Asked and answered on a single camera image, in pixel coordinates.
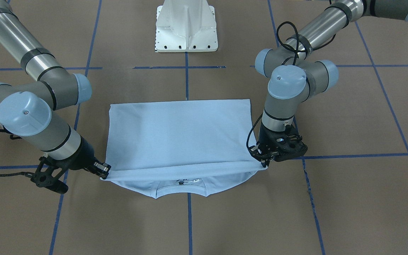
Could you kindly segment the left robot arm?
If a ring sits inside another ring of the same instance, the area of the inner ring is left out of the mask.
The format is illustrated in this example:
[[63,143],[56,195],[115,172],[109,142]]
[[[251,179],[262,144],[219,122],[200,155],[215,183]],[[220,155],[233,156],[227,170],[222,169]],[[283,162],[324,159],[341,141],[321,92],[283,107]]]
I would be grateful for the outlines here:
[[365,16],[408,22],[408,0],[335,0],[301,30],[290,21],[280,24],[276,30],[278,48],[258,53],[255,69],[269,81],[264,110],[256,121],[259,140],[247,149],[262,167],[305,155],[308,147],[293,123],[296,111],[339,79],[338,68],[331,61],[309,62],[306,58]]

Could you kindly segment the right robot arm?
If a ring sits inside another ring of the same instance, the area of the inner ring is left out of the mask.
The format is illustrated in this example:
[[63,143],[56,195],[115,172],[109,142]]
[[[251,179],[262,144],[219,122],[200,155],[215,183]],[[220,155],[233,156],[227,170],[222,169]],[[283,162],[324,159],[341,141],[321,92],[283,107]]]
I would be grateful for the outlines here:
[[66,71],[6,0],[0,0],[0,43],[35,80],[19,86],[0,82],[0,126],[42,151],[44,164],[106,179],[111,167],[97,160],[86,139],[56,113],[90,99],[87,77]]

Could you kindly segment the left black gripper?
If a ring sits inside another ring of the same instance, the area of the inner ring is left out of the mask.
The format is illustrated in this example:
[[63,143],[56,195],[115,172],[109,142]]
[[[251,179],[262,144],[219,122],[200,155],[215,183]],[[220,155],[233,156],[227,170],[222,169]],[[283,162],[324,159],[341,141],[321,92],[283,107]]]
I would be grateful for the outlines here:
[[290,160],[302,156],[302,137],[293,125],[285,131],[274,132],[261,124],[259,144],[249,146],[250,155],[267,168],[272,160]]

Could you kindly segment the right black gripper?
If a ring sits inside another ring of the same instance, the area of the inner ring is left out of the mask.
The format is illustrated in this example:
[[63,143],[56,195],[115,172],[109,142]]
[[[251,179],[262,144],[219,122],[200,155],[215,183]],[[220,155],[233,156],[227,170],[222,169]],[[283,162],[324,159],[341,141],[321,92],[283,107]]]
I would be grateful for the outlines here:
[[84,169],[102,179],[107,179],[111,165],[101,163],[95,158],[95,150],[89,142],[81,137],[81,144],[77,151],[69,158],[61,160],[61,168],[68,170]]

